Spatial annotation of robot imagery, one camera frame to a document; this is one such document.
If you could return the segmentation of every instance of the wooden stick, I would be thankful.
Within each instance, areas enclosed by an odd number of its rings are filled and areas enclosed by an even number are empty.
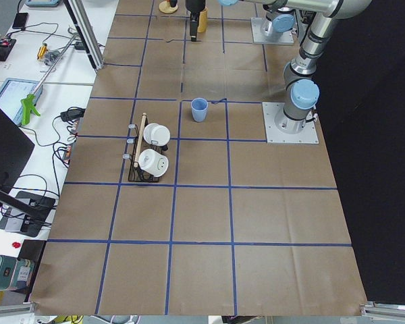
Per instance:
[[[144,134],[144,129],[146,127],[146,120],[147,120],[147,113],[143,113],[142,114],[142,118],[141,118],[141,127],[140,127],[140,131],[139,131],[139,135],[138,136],[138,144],[136,145],[136,152],[135,152],[135,160],[134,160],[134,167],[138,167],[138,159],[140,158],[140,152],[141,152],[141,145],[142,145],[142,137]]]

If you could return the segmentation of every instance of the white mounting plate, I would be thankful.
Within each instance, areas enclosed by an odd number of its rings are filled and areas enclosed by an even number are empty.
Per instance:
[[[285,103],[263,103],[264,125],[267,143],[276,144],[319,144],[315,123],[306,123],[304,129],[298,134],[286,134],[275,125],[275,116]],[[309,112],[307,119],[312,118]]]
[[[273,44],[273,45],[294,45],[294,39],[291,32],[276,34],[272,37],[267,37],[261,32],[261,26],[264,24],[265,18],[251,18],[252,35],[255,44]]]

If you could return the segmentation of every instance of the green clamp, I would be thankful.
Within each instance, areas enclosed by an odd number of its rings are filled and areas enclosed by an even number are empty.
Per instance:
[[[36,116],[40,116],[40,113],[36,110],[33,104],[34,94],[27,94],[27,98],[21,99],[22,105],[22,120],[21,124],[23,126],[30,123],[30,114],[33,112]]]

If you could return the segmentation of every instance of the monitor stand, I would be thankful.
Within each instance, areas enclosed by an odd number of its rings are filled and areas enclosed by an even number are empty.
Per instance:
[[[21,200],[25,203],[28,203],[29,206],[36,209],[39,213],[37,213],[36,221],[44,222],[52,207],[55,204],[55,199],[49,197],[43,197],[38,194],[32,194],[31,192],[27,191],[19,191],[15,197],[18,200]],[[15,215],[18,211],[11,211],[12,207],[8,208],[5,215]],[[0,230],[4,230],[7,225],[7,221],[9,218],[2,217],[0,220]],[[19,230],[12,231],[13,233],[18,233],[26,236],[30,236],[31,238],[35,238],[39,235],[40,230],[42,229],[42,225],[38,223],[29,223],[30,220],[29,216],[25,215],[24,221],[22,222],[22,226]]]

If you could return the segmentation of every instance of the white mug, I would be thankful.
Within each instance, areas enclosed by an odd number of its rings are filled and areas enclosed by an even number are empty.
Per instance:
[[[169,142],[171,134],[169,129],[163,125],[151,123],[144,128],[144,140],[149,144],[164,146]]]
[[[148,148],[141,152],[138,164],[144,171],[153,174],[155,177],[160,177],[168,169],[168,158]]]

